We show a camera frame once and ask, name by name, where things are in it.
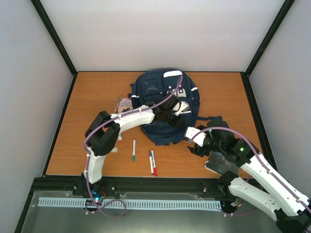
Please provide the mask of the dark Wuthering Heights book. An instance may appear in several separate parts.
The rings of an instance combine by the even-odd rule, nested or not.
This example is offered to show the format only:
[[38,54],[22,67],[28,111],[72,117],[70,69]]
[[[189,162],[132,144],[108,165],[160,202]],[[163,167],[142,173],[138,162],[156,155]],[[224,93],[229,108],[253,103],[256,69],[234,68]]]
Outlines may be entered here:
[[218,175],[223,175],[227,171],[231,171],[235,174],[239,173],[239,168],[234,164],[226,160],[226,158],[219,152],[212,151],[205,161],[205,169],[208,169]]

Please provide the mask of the pink Taming of Shrew book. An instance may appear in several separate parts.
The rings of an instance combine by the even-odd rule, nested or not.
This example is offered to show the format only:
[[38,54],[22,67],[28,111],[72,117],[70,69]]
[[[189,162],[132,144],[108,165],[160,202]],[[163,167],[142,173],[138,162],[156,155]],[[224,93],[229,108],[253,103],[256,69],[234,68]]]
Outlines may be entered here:
[[117,98],[115,102],[115,114],[133,110],[132,101],[129,98]]

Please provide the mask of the navy blue student backpack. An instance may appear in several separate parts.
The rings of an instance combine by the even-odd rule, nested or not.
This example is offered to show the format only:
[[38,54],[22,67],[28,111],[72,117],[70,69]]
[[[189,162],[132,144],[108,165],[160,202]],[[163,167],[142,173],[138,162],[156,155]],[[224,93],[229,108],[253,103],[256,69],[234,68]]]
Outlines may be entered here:
[[140,75],[131,85],[133,108],[142,105],[156,107],[151,123],[141,125],[143,133],[156,145],[168,146],[183,141],[187,127],[197,120],[213,120],[200,117],[200,95],[197,86],[183,71],[172,68],[151,70]]

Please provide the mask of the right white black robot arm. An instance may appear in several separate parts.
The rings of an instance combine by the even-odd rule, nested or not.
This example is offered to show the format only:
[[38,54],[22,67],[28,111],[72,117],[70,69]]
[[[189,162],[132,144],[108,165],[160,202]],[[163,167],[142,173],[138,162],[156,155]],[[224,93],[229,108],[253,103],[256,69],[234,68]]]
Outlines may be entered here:
[[215,151],[255,179],[263,189],[244,181],[232,171],[219,178],[224,192],[242,198],[268,215],[283,233],[308,233],[311,226],[311,199],[290,185],[241,133],[209,122],[203,127],[188,127],[185,138],[195,143],[190,151],[208,155]]

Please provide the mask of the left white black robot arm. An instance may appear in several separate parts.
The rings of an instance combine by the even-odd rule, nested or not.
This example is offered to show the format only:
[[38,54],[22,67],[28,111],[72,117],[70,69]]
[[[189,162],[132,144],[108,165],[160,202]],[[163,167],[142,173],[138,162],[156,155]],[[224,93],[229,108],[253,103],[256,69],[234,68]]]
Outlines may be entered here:
[[101,190],[102,168],[106,156],[115,147],[119,134],[140,125],[158,121],[169,123],[174,128],[182,127],[185,120],[180,116],[189,109],[189,104],[174,94],[168,94],[159,103],[148,102],[136,109],[108,114],[100,112],[85,133],[83,148],[87,152],[86,179],[84,190],[90,195],[97,195]]

